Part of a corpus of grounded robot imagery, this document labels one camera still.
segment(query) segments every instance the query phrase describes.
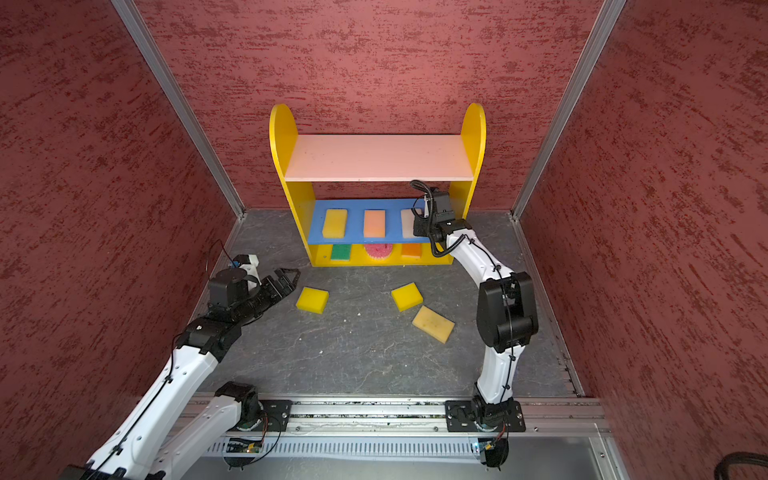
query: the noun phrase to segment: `yellow side panel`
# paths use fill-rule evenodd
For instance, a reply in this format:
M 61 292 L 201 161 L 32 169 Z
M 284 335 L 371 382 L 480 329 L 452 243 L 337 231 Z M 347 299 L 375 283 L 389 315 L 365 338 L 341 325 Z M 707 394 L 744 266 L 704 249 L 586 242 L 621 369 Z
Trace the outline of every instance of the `yellow side panel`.
M 462 124 L 462 142 L 475 178 L 472 181 L 451 182 L 448 192 L 456 215 L 466 218 L 485 156 L 485 111 L 482 105 L 470 104 L 467 108 Z
M 286 182 L 285 179 L 285 173 L 298 137 L 299 131 L 296 129 L 296 122 L 293 120 L 293 114 L 290 113 L 288 106 L 279 104 L 272 107 L 272 114 L 270 115 L 272 159 L 275 162 L 277 176 L 280 177 L 280 183 L 283 185 L 291 212 L 293 212 L 293 219 L 299 227 L 299 234 L 304 242 L 306 254 L 312 259 L 316 255 L 317 249 L 306 242 L 310 235 L 312 214 L 315 210 L 315 192 L 312 189 L 312 183 Z
M 331 249 L 333 245 L 310 245 L 310 248 L 316 248 L 314 257 L 310 257 L 314 266 L 376 266 L 376 265 L 450 265 L 453 263 L 453 256 L 435 258 L 429 249 L 429 243 L 420 243 L 422 246 L 422 255 L 420 258 L 408 258 L 402 256 L 402 243 L 395 243 L 392 253 L 384 260 L 374 260 L 366 252 L 366 248 L 361 244 L 352 245 L 352 254 L 349 261 L 331 260 Z

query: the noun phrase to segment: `pink scrubber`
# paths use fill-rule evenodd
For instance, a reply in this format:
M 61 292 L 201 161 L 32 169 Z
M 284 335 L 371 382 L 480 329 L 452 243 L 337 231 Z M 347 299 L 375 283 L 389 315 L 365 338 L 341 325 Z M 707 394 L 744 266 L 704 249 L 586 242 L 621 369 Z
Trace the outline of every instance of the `pink scrubber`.
M 366 243 L 366 253 L 374 260 L 386 260 L 392 254 L 391 243 Z

